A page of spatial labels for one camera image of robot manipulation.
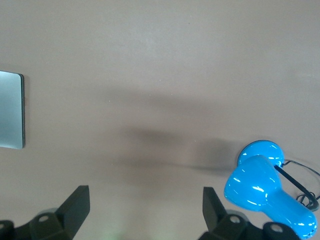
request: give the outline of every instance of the laptop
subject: laptop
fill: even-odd
[[[0,147],[25,146],[24,77],[0,71]]]

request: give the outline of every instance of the power cord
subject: power cord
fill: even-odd
[[[306,165],[303,165],[303,164],[301,164],[301,163],[299,163],[299,162],[297,162],[297,161],[294,161],[294,160],[288,160],[288,159],[286,159],[286,161],[287,161],[287,162],[283,163],[283,164],[281,165],[281,167],[284,167],[284,166],[288,165],[289,163],[293,163],[293,164],[299,165],[299,166],[301,166],[301,167],[304,167],[304,168],[306,168],[306,169],[309,169],[311,172],[313,172],[314,174],[316,174],[316,175],[318,175],[318,176],[320,177],[320,173],[317,172],[316,170],[312,169],[311,167],[308,167],[308,166],[306,166]],[[309,193],[310,193],[316,200],[319,200],[319,199],[320,199],[320,195],[319,195],[318,197],[316,197],[316,195],[315,195],[312,191],[310,191]],[[309,199],[308,204],[304,204],[303,202],[304,202],[305,198],[309,199],[309,197],[307,196],[307,194],[300,194],[299,196],[296,197],[296,200],[297,200],[299,203],[301,203],[302,205],[304,205],[305,207],[310,208],[310,207],[313,205],[313,203],[312,203],[312,202],[310,201],[310,199]]]

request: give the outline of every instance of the blue desk lamp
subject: blue desk lamp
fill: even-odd
[[[274,142],[252,142],[240,153],[224,196],[241,208],[265,213],[274,222],[291,227],[301,239],[308,239],[316,233],[317,219],[282,189],[278,171],[283,171],[284,160],[283,151]]]

